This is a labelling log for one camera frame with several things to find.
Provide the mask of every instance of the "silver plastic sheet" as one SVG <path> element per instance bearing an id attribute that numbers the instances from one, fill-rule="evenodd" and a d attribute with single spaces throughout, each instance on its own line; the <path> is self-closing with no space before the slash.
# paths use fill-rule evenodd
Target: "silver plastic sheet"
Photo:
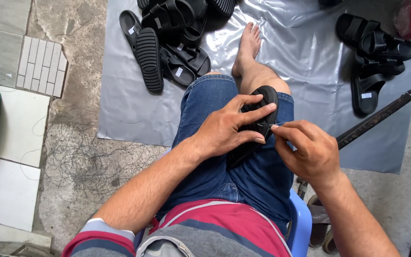
<path id="1" fill-rule="evenodd" d="M 146 90 L 118 22 L 126 9 L 140 17 L 135 0 L 108 2 L 97 136 L 170 146 L 184 90 L 166 79 L 161 96 Z M 337 18 L 348 12 L 378 20 L 385 31 L 394 32 L 394 9 L 391 0 L 348 0 L 330 9 L 322 9 L 317 0 L 245 0 L 224 27 L 203 37 L 201 47 L 210 56 L 213 71 L 230 75 L 244 26 L 250 21 L 259 24 L 262 43 L 257 61 L 290 86 L 295 119 L 306 119 L 339 136 L 362 119 L 353 114 L 351 103 L 354 52 L 336 37 Z M 388 80 L 380 91 L 377 110 L 411 88 L 411 60 L 405 65 L 405 72 Z M 341 167 L 399 173 L 410 115 L 408 104 L 343 148 Z"/>

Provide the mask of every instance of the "concrete floor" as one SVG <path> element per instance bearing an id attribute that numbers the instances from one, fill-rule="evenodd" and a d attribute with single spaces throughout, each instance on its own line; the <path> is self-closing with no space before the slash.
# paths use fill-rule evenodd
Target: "concrete floor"
<path id="1" fill-rule="evenodd" d="M 31 7 L 27 35 L 63 44 L 69 61 L 63 98 L 54 100 L 50 108 L 34 222 L 35 230 L 54 235 L 56 255 L 120 184 L 166 150 L 95 138 L 106 7 L 104 0 L 34 0 Z M 411 124 L 401 175 L 345 172 L 402 256 L 407 256 L 411 247 Z M 305 199 L 312 194 L 309 189 Z M 309 251 L 309 256 L 325 255 L 321 248 Z"/>

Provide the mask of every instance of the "fingernail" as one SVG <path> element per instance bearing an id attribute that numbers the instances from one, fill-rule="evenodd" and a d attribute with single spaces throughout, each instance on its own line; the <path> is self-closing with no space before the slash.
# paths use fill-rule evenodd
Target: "fingernail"
<path id="1" fill-rule="evenodd" d="M 262 139 L 262 138 L 255 138 L 254 141 L 255 141 L 256 143 L 262 143 L 262 144 L 265 144 L 265 143 L 266 143 L 266 141 L 265 141 L 264 139 Z"/>

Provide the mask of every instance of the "hand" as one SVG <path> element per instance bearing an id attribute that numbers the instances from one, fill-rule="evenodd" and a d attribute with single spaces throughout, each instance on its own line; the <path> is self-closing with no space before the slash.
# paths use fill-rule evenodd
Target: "hand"
<path id="1" fill-rule="evenodd" d="M 239 113 L 245 104 L 257 103 L 262 95 L 237 95 L 225 107 L 211 113 L 199 130 L 191 137 L 193 145 L 206 160 L 213 156 L 224 155 L 245 142 L 266 143 L 263 135 L 256 131 L 238 132 L 242 125 L 250 124 L 265 117 L 276 109 L 276 104 L 268 104 L 258 110 Z"/>
<path id="2" fill-rule="evenodd" d="M 285 165 L 315 187 L 334 185 L 341 173 L 337 141 L 317 125 L 305 120 L 271 126 L 275 149 Z M 286 143 L 297 148 L 293 151 Z"/>

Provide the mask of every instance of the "blue jeans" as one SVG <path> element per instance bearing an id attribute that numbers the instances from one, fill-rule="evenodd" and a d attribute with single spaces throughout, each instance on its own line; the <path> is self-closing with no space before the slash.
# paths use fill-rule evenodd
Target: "blue jeans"
<path id="1" fill-rule="evenodd" d="M 290 95 L 277 93 L 277 123 L 294 119 L 294 102 Z M 205 75 L 185 91 L 180 110 L 180 125 L 172 147 L 192 136 L 212 112 L 223 108 L 237 95 L 234 79 L 226 75 Z M 201 199 L 223 199 L 245 203 L 266 215 L 286 235 L 291 219 L 289 190 L 293 173 L 274 148 L 272 135 L 243 164 L 226 170 L 226 155 L 202 162 L 171 193 L 157 213 L 161 219 L 176 205 Z"/>

